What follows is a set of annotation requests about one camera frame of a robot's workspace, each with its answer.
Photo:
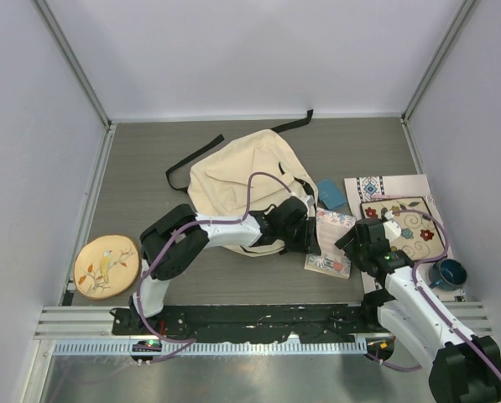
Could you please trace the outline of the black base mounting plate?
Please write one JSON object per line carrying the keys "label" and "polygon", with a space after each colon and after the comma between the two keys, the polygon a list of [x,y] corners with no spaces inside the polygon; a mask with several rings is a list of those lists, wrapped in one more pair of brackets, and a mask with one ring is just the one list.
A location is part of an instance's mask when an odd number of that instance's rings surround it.
{"label": "black base mounting plate", "polygon": [[162,336],[198,343],[302,343],[352,341],[356,334],[386,333],[359,305],[165,306],[148,319]]}

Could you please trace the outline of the cream canvas backpack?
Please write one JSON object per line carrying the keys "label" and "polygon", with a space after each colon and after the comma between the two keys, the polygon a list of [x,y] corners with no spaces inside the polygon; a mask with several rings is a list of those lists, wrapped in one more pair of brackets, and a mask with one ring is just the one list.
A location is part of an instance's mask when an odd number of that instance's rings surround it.
{"label": "cream canvas backpack", "polygon": [[[190,181],[180,187],[192,201],[197,213],[210,217],[242,216],[278,206],[292,195],[312,195],[318,190],[293,149],[281,134],[310,123],[313,112],[305,118],[274,128],[260,130],[235,139],[218,151],[213,147],[223,141],[217,136],[209,144],[170,167],[166,176],[190,166]],[[256,248],[253,253],[239,247],[223,247],[233,252],[259,257],[281,253],[278,248]]]}

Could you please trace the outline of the small blue notebook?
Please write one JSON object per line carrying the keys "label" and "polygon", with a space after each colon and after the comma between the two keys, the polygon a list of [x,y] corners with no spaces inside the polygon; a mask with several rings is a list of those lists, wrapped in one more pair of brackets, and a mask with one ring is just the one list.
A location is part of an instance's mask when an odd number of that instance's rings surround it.
{"label": "small blue notebook", "polygon": [[331,211],[335,211],[347,204],[347,198],[331,179],[316,183],[319,201]]}

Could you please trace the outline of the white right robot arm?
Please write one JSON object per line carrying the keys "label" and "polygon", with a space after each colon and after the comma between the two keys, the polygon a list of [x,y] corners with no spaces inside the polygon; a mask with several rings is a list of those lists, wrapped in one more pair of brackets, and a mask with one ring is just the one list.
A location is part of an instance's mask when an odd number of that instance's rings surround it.
{"label": "white right robot arm", "polygon": [[501,402],[498,345],[455,317],[410,257],[392,250],[400,233],[392,219],[364,218],[335,243],[380,284],[363,297],[363,326],[372,332],[385,328],[398,338],[425,371],[435,401]]}

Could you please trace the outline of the round wooden painted plate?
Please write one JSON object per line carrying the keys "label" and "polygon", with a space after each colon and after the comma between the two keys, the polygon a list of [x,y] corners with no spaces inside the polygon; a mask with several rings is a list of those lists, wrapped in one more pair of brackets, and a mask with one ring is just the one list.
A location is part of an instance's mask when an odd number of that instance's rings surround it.
{"label": "round wooden painted plate", "polygon": [[92,300],[104,300],[127,290],[138,277],[141,260],[134,241],[123,235],[105,235],[86,244],[76,257],[76,290]]}

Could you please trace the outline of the floral pink paperback book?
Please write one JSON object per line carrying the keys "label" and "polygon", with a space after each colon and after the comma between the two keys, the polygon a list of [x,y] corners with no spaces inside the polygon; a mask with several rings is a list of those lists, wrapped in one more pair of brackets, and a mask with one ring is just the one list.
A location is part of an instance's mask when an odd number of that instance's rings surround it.
{"label": "floral pink paperback book", "polygon": [[304,269],[348,279],[351,274],[351,262],[335,242],[354,226],[355,217],[319,207],[316,218],[317,240],[321,254],[308,254]]}

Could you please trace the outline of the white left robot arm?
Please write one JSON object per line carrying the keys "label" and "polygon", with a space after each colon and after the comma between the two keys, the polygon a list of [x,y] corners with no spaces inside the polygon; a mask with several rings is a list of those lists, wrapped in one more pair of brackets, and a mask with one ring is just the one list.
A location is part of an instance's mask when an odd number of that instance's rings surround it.
{"label": "white left robot arm", "polygon": [[204,249],[278,248],[281,253],[319,254],[316,202],[313,196],[292,195],[278,206],[242,216],[210,217],[181,204],[140,235],[142,273],[130,300],[130,326],[143,335],[160,324],[170,281],[182,274]]}

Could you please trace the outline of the blue ceramic mug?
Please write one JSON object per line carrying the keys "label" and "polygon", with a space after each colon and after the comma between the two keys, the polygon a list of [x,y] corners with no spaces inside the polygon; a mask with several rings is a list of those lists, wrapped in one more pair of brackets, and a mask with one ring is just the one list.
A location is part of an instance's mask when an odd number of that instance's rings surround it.
{"label": "blue ceramic mug", "polygon": [[431,289],[454,291],[459,290],[467,283],[467,271],[464,266],[454,259],[442,259],[435,262],[428,270]]}

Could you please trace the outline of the aluminium frame rail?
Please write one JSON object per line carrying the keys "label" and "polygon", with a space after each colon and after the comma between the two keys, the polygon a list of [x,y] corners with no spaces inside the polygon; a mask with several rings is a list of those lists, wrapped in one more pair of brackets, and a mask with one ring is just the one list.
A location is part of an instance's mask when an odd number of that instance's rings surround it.
{"label": "aluminium frame rail", "polygon": [[[478,301],[445,301],[446,308],[480,336],[491,334],[488,316]],[[35,339],[112,337],[110,306],[47,306],[34,331]]]}

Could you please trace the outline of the patterned white placemat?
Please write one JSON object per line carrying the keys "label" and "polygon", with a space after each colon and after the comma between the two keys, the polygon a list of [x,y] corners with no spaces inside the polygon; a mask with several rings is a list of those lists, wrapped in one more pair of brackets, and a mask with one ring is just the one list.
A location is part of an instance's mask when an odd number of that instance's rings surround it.
{"label": "patterned white placemat", "polygon": [[[441,214],[436,206],[434,197],[431,195],[429,183],[425,175],[364,176],[347,178],[345,180],[345,188],[351,213],[357,219],[365,218],[361,212],[361,203],[377,201],[372,200],[371,196],[380,194],[394,195],[397,196],[396,198],[423,197],[431,210],[431,214],[429,215],[438,220],[438,222],[442,221]],[[419,213],[420,211],[397,211],[397,213],[403,212]],[[444,244],[446,245],[446,241],[443,238],[441,230],[438,230]]]}

